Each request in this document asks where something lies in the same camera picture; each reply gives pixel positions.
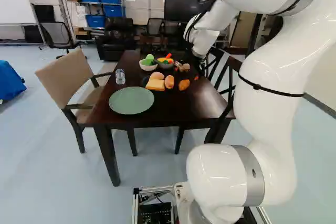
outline whiteboard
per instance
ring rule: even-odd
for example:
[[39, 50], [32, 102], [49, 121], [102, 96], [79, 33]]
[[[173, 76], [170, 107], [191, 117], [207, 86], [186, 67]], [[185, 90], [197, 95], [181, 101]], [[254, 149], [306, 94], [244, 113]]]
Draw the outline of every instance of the whiteboard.
[[29, 0], [0, 0], [0, 24], [36, 24]]

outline beige upholstered chair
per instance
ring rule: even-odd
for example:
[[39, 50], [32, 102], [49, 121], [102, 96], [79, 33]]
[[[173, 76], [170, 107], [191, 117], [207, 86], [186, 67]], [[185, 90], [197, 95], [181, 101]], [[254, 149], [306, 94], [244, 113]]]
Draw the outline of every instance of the beige upholstered chair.
[[[51, 98], [63, 111], [75, 131], [79, 151], [85, 152], [83, 135], [83, 124], [86, 122], [91, 109], [98, 101], [103, 86], [99, 86], [103, 81], [108, 80], [115, 65], [105, 64], [103, 70], [109, 72], [94, 75], [87, 60], [80, 48], [64, 55], [46, 67], [35, 72], [37, 78], [46, 88]], [[105, 77], [103, 81], [97, 80], [98, 77]], [[93, 87], [85, 92], [85, 97], [81, 98], [81, 103], [68, 104], [72, 96], [91, 79]]]

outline white bowl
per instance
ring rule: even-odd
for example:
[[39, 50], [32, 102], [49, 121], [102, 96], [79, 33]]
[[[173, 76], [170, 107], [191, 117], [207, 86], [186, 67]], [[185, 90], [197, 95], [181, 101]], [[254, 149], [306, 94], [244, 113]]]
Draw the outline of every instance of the white bowl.
[[143, 60], [139, 61], [139, 65], [140, 65], [140, 68], [144, 71], [153, 71], [158, 67], [158, 64], [155, 64], [155, 65], [152, 65], [152, 66], [143, 65], [143, 64], [141, 64], [142, 61]]

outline black sofa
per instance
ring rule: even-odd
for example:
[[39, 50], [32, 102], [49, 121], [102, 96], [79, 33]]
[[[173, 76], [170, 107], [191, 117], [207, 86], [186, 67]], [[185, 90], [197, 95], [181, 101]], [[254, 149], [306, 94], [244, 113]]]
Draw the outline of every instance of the black sofa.
[[99, 58], [119, 61], [125, 50], [135, 50], [135, 26], [132, 18], [106, 18], [103, 36], [96, 37]]

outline bowl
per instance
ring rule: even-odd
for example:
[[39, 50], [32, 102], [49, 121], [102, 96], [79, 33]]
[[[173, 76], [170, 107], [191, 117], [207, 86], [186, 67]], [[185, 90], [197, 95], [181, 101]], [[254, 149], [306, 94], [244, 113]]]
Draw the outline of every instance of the bowl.
[[148, 65], [143, 65], [141, 62], [143, 60], [140, 60], [139, 61], [139, 65], [140, 65], [140, 68], [144, 71], [153, 71], [155, 70], [157, 67], [158, 67], [158, 64], [155, 64], [155, 65], [151, 65], [151, 66], [148, 66]]
[[165, 64], [165, 63], [162, 63], [164, 60], [169, 60], [169, 59], [166, 59], [166, 58], [159, 58], [157, 59], [159, 66], [160, 68], [163, 68], [163, 69], [171, 69], [174, 67], [174, 60], [171, 64]]

